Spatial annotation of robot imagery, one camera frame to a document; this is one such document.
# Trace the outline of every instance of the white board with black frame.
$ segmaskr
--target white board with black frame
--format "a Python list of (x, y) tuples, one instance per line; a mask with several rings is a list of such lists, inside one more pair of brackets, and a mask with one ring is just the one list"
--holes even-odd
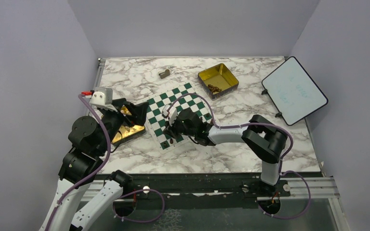
[(264, 91), (287, 125), (293, 125), (325, 106), (327, 97), (295, 57), (288, 58), (263, 79)]

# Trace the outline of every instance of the chessboard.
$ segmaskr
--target chessboard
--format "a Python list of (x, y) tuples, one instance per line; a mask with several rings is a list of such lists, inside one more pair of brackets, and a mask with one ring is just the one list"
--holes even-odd
[[(174, 102), (181, 95), (186, 93), (196, 93), (190, 83), (186, 83), (165, 93), (157, 94), (145, 99), (149, 103), (145, 125), (148, 132), (151, 133), (154, 142), (163, 153), (189, 142), (188, 137), (180, 136), (177, 139), (173, 139), (168, 135), (162, 134), (162, 131), (165, 129), (165, 119), (162, 117), (162, 109), (165, 105)], [(186, 108), (191, 108), (193, 112), (202, 118), (203, 122), (210, 122), (211, 114), (208, 107), (195, 95), (187, 95), (181, 98), (177, 103), (175, 103), (174, 107), (176, 107), (178, 114)]]

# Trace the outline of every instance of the marble tabletop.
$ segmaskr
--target marble tabletop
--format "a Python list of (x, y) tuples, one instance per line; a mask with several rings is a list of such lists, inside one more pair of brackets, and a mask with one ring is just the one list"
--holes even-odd
[[(283, 57), (207, 58), (207, 57), (147, 57), (108, 58), (100, 87), (113, 89), (113, 99), (126, 98), (140, 103), (144, 98), (161, 94), (190, 82), (197, 93), (211, 104), (219, 124), (247, 122), (260, 114), (282, 126), (294, 138), (292, 151), (285, 157), (283, 171), (320, 171), (308, 129), (304, 120), (287, 126), (275, 118), (276, 107), (267, 95), (261, 95), (261, 81), (280, 64)], [(238, 89), (215, 101), (210, 100), (197, 81), (198, 72), (224, 63), (239, 80)], [(158, 72), (169, 69), (171, 75), (160, 79)], [(242, 143), (224, 143), (203, 147), (192, 142), (162, 154), (150, 132), (122, 144), (100, 173), (120, 169), (127, 173), (219, 173), (260, 172), (261, 160)]]

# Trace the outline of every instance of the gray wall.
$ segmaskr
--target gray wall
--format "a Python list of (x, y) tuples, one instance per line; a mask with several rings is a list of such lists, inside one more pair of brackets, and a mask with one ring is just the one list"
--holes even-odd
[(69, 0), (100, 57), (289, 55), (319, 0)]
[(370, 230), (370, 1), (321, 0), (292, 55), (328, 96), (308, 119), (353, 231)]
[(66, 0), (0, 0), (0, 231), (42, 224), (96, 65)]

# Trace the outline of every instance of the purple cable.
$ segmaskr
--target purple cable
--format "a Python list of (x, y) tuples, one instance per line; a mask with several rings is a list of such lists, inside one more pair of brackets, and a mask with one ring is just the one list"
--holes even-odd
[[(57, 204), (60, 205), (61, 202), (65, 199), (65, 197), (73, 190), (75, 189), (76, 187), (80, 186), (82, 183), (84, 183), (86, 180), (90, 179), (91, 177), (93, 177), (94, 175), (97, 174), (97, 172), (99, 172), (103, 167), (104, 165), (106, 165), (109, 157), (110, 157), (110, 153), (111, 153), (111, 141), (110, 141), (110, 136), (108, 135), (108, 132), (107, 132), (107, 129), (104, 125), (104, 123), (101, 121), (101, 118), (97, 115), (97, 113), (94, 111), (94, 109), (90, 106), (90, 104), (83, 98), (83, 94), (79, 95), (79, 99), (83, 102), (83, 104), (89, 109), (89, 111), (93, 114), (94, 118), (97, 120), (97, 122), (100, 124), (100, 127), (101, 129), (103, 130), (104, 132), (104, 135), (106, 137), (106, 144), (107, 144), (107, 154), (106, 154), (106, 157), (104, 158), (104, 161), (102, 162), (102, 164), (94, 171), (92, 172), (91, 174), (89, 174), (88, 176), (86, 176), (85, 178), (81, 179), (80, 181), (78, 181), (77, 183), (75, 183), (73, 186), (71, 186), (68, 190), (66, 190), (66, 192), (59, 198), (59, 200), (57, 200)], [(57, 211), (57, 206), (54, 207), (52, 213), (50, 214), (50, 217), (49, 217), (49, 220), (47, 221), (47, 224), (46, 224), (46, 228), (45, 228), (45, 231), (48, 231), (49, 228), (50, 228), (50, 225), (53, 221), (53, 218), (54, 218), (54, 215), (56, 214), (56, 211)]]
[(121, 196), (119, 199), (130, 196), (130, 195), (133, 195), (133, 194), (136, 194), (136, 193), (140, 193), (140, 192), (143, 192), (143, 191), (155, 192), (161, 197), (161, 199), (162, 199), (162, 209), (161, 209), (161, 212), (158, 214), (158, 216), (156, 216), (155, 218), (153, 218), (151, 220), (134, 220), (134, 219), (130, 219), (130, 218), (120, 217), (119, 215), (117, 215), (115, 207), (113, 205), (113, 211), (114, 211), (115, 216), (122, 219), (122, 220), (132, 221), (132, 222), (136, 222), (136, 223), (150, 223), (150, 222), (158, 220), (162, 216), (162, 214), (164, 213), (165, 200), (164, 200), (164, 196), (160, 192), (158, 192), (157, 190), (154, 190), (154, 189), (140, 189), (140, 190), (136, 190), (134, 192), (127, 193), (127, 194)]
[(283, 175), (281, 175), (281, 176), (285, 176), (287, 173), (289, 173), (289, 172), (291, 172), (291, 173), (294, 173), (294, 174), (296, 174), (298, 177), (300, 177), (302, 180), (303, 180), (303, 182), (304, 182), (304, 184), (305, 184), (305, 186), (307, 187), (307, 191), (308, 191), (308, 202), (307, 202), (307, 205), (305, 206), (305, 208), (301, 211), (301, 213), (299, 213), (299, 214), (297, 214), (297, 215), (294, 215), (294, 216), (292, 216), (292, 217), (280, 217), (280, 216), (277, 216), (277, 215), (271, 215), (271, 214), (269, 214), (269, 213), (266, 213), (263, 209), (262, 209), (262, 207), (259, 205), (259, 209), (265, 214), (265, 215), (268, 215), (269, 217), (272, 217), (272, 218), (277, 218), (277, 219), (281, 219), (281, 220), (290, 220), (290, 219), (295, 219), (295, 218), (298, 218), (298, 217), (300, 217), (301, 215), (303, 215), (304, 213), (306, 213), (307, 212), (307, 210), (308, 210), (308, 208), (310, 207), (310, 204), (311, 204), (311, 193), (310, 193), (310, 187), (308, 186), (308, 184), (307, 184), (307, 181), (305, 181), (305, 179), (300, 175), (300, 174), (298, 174), (297, 172), (295, 172), (295, 171), (291, 171), (291, 170), (289, 170), (289, 171), (286, 171), (285, 173), (283, 173)]
[(183, 94), (181, 95), (180, 97), (178, 97), (178, 99), (176, 99), (174, 102), (172, 102), (172, 104), (170, 105), (170, 107), (168, 108), (168, 111), (173, 107), (173, 105), (178, 101), (180, 100), (181, 98), (187, 96), (187, 95), (195, 95), (199, 98), (201, 98), (205, 103), (206, 105), (208, 106), (209, 108), (209, 111), (211, 112), (211, 117), (212, 117), (212, 123), (215, 127), (217, 128), (241, 128), (241, 127), (246, 127), (246, 126), (250, 126), (250, 125), (256, 125), (256, 126), (267, 126), (267, 127), (272, 127), (272, 128), (276, 128), (278, 130), (281, 130), (287, 137), (289, 137), (289, 140), (290, 140), (290, 146), (289, 148), (281, 155), (280, 157), (280, 166), (278, 167), (278, 172), (281, 173), (281, 167), (282, 167), (282, 163), (283, 163), (283, 158), (287, 155), (287, 153), (289, 153), (291, 151), (291, 149), (293, 148), (293, 136), (291, 136), (291, 134), (285, 130), (284, 128), (282, 127), (279, 127), (277, 125), (274, 125), (274, 124), (266, 124), (266, 123), (246, 123), (246, 124), (242, 124), (242, 125), (228, 125), (228, 126), (219, 126), (216, 121), (215, 121), (215, 116), (213, 115), (213, 110), (211, 108), (211, 106), (209, 105), (208, 101), (206, 101), (205, 98), (203, 98), (202, 96), (196, 94), (196, 93), (186, 93), (186, 94)]

